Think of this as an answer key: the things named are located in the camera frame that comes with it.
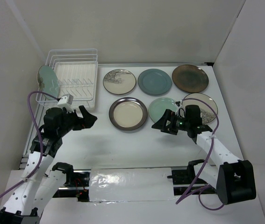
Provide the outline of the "light green plate with flower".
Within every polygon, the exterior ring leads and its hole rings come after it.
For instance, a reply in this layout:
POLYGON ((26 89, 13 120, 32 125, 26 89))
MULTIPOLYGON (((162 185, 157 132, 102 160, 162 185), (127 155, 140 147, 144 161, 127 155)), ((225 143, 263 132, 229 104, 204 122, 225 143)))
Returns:
POLYGON ((58 97, 59 82, 54 70, 51 67, 43 65, 39 68, 37 74, 37 82, 39 85, 39 89, 42 92, 51 95, 51 97, 45 95, 48 100, 54 100, 58 97))

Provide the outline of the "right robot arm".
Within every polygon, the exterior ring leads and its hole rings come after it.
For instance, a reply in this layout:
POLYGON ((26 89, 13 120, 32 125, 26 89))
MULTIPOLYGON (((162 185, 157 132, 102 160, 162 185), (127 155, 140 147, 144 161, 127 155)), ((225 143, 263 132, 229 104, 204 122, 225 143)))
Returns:
POLYGON ((185 131, 207 153, 206 159, 191 161, 187 166, 186 176, 192 185, 200 179, 207 183, 205 187, 197 189, 197 192, 202 193, 212 187, 223 205, 256 198, 252 164, 232 154, 216 138, 215 130, 202 123, 201 111, 197 105, 187 105, 183 117, 170 109, 165 110, 152 128, 172 135, 185 131))

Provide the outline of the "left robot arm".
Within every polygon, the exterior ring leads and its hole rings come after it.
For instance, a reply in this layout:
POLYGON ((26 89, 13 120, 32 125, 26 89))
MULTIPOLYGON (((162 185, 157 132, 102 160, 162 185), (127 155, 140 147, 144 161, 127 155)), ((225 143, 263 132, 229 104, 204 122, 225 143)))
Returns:
POLYGON ((70 186, 75 181, 73 166, 56 163, 47 178, 44 177, 53 162, 62 138, 70 131, 91 128, 97 117, 84 106, 79 106, 79 117, 69 106, 53 107, 46 111, 44 124, 37 129, 32 141, 27 165, 22 178, 10 188, 11 197, 0 209, 0 224, 38 224, 44 208, 61 185, 70 186))

